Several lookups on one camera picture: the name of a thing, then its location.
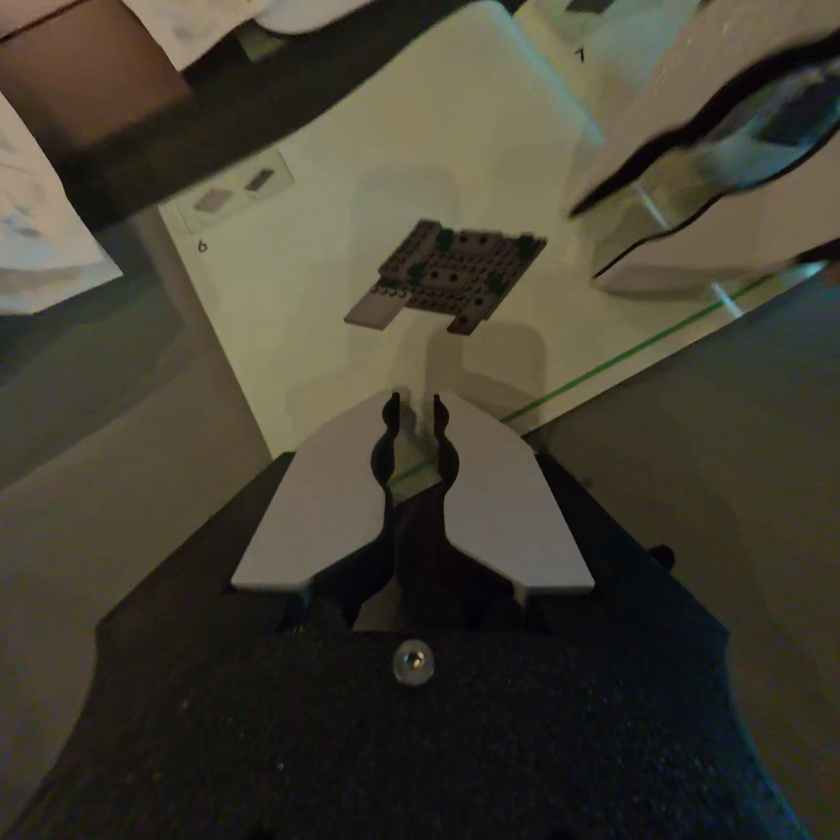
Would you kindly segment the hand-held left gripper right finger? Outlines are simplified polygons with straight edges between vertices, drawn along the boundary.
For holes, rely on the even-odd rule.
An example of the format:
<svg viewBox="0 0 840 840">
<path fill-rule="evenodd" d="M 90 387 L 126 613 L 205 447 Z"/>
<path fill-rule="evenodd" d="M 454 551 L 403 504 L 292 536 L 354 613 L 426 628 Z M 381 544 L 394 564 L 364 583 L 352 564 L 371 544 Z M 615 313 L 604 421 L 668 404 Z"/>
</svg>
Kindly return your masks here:
<svg viewBox="0 0 840 840">
<path fill-rule="evenodd" d="M 519 602 L 592 593 L 592 574 L 534 449 L 453 391 L 434 396 L 434 434 L 447 544 L 511 583 Z"/>
</svg>

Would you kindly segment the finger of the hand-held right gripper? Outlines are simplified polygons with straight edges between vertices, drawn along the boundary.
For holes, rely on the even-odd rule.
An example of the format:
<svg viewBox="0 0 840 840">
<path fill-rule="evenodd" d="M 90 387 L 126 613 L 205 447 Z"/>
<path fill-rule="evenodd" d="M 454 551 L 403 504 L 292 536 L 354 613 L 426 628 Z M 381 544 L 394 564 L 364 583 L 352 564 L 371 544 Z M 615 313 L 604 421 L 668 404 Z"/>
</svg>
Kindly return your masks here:
<svg viewBox="0 0 840 840">
<path fill-rule="evenodd" d="M 838 51 L 838 2 L 709 2 L 609 123 L 568 204 L 581 215 L 687 147 L 768 81 Z"/>
<path fill-rule="evenodd" d="M 840 138 L 749 191 L 717 198 L 687 225 L 630 247 L 592 287 L 630 298 L 687 298 L 715 281 L 751 279 L 840 259 Z"/>
</svg>

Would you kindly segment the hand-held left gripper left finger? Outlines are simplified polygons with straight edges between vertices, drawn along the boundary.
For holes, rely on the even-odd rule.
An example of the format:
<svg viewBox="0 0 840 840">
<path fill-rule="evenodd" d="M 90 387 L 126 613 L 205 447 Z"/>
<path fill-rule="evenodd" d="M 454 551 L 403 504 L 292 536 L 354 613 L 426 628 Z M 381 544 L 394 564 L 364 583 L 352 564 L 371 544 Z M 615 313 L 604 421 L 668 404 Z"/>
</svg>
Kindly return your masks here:
<svg viewBox="0 0 840 840">
<path fill-rule="evenodd" d="M 381 391 L 294 451 L 230 585 L 334 600 L 345 621 L 392 576 L 394 440 L 400 394 Z"/>
</svg>

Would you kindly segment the white instruction booklet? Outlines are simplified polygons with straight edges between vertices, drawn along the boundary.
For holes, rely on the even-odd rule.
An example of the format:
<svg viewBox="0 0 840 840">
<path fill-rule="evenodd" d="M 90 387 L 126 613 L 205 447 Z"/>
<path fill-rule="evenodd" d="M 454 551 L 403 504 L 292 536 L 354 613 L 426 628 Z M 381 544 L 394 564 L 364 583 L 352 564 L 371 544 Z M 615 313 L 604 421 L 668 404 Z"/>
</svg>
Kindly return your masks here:
<svg viewBox="0 0 840 840">
<path fill-rule="evenodd" d="M 203 313 L 273 455 L 379 391 L 430 425 L 454 391 L 530 432 L 785 294 L 817 268 L 747 270 L 675 300 L 590 285 L 626 238 L 664 228 L 653 189 L 564 217 L 604 143 L 696 2 L 473 2 L 415 36 L 296 132 L 160 206 Z M 471 334 L 432 302 L 362 296 L 420 219 L 536 234 L 547 247 Z"/>
</svg>

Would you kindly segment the crumpled white paper bag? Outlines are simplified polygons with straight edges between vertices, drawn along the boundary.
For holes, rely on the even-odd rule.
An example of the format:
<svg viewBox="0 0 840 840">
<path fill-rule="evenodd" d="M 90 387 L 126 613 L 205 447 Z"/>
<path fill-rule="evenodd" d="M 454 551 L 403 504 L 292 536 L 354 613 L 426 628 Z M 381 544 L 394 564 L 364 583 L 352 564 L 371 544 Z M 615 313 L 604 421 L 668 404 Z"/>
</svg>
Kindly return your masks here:
<svg viewBox="0 0 840 840">
<path fill-rule="evenodd" d="M 0 98 L 0 313 L 24 317 L 120 277 L 5 96 Z"/>
</svg>

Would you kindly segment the white printed leaflet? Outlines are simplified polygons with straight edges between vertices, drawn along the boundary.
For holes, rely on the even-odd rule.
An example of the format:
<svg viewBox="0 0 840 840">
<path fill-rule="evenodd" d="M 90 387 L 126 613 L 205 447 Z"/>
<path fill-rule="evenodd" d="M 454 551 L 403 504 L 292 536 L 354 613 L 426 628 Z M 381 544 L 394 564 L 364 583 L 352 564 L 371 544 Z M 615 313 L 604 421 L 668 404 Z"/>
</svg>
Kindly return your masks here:
<svg viewBox="0 0 840 840">
<path fill-rule="evenodd" d="M 201 58 L 269 0 L 124 0 L 177 72 Z"/>
</svg>

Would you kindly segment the adjoining grey table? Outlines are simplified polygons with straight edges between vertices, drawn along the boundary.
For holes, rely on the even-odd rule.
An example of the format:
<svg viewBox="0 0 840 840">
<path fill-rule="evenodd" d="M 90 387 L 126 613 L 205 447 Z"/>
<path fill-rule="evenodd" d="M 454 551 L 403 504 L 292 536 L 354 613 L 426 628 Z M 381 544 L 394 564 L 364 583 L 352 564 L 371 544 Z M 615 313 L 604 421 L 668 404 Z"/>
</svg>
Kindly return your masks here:
<svg viewBox="0 0 840 840">
<path fill-rule="evenodd" d="M 117 0 L 1 2 L 0 85 L 58 174 L 192 98 Z"/>
</svg>

